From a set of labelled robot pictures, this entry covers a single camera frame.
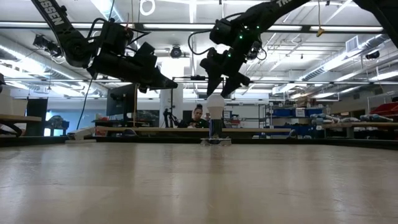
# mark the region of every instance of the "person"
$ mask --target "person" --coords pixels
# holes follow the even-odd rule
[[[197,107],[193,110],[193,118],[188,122],[189,126],[193,128],[208,128],[209,124],[205,119],[202,119],[203,115],[203,106],[197,105]]]

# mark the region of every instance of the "robotic arm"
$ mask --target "robotic arm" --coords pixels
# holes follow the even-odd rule
[[[310,0],[274,0],[250,7],[239,17],[228,21],[216,20],[210,32],[210,40],[216,44],[230,46],[229,50],[218,54],[214,48],[207,58],[200,62],[209,76],[207,95],[211,95],[220,84],[221,75],[229,77],[221,92],[227,96],[241,84],[248,86],[250,79],[239,73],[243,63],[247,62],[251,52],[261,48],[260,35],[269,29],[283,15],[302,6]],[[376,19],[398,46],[398,1],[395,0],[353,0],[359,7],[374,14]]]
[[[86,68],[96,79],[99,73],[138,83],[139,90],[176,88],[177,83],[161,74],[156,67],[154,48],[145,42],[133,57],[125,56],[127,45],[134,42],[133,31],[148,34],[98,18],[88,37],[78,32],[67,18],[67,9],[56,0],[32,0],[55,34],[65,60],[74,67]],[[94,25],[103,21],[101,35],[91,37]]]

